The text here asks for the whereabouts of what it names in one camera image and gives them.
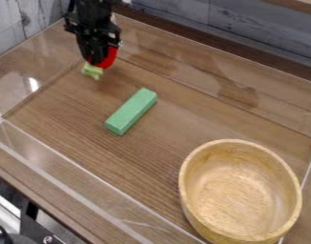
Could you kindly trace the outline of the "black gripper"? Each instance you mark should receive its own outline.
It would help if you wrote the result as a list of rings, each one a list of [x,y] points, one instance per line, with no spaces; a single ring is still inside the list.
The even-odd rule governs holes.
[[[105,57],[109,46],[121,46],[121,29],[116,24],[114,14],[105,14],[90,22],[80,20],[74,12],[68,12],[64,18],[65,31],[74,35],[82,58],[96,64]]]

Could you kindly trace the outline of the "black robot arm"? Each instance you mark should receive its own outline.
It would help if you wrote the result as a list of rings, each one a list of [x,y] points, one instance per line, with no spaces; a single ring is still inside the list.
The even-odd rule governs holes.
[[[118,0],[70,0],[64,29],[72,33],[84,60],[97,66],[120,48],[121,29],[112,21]]]

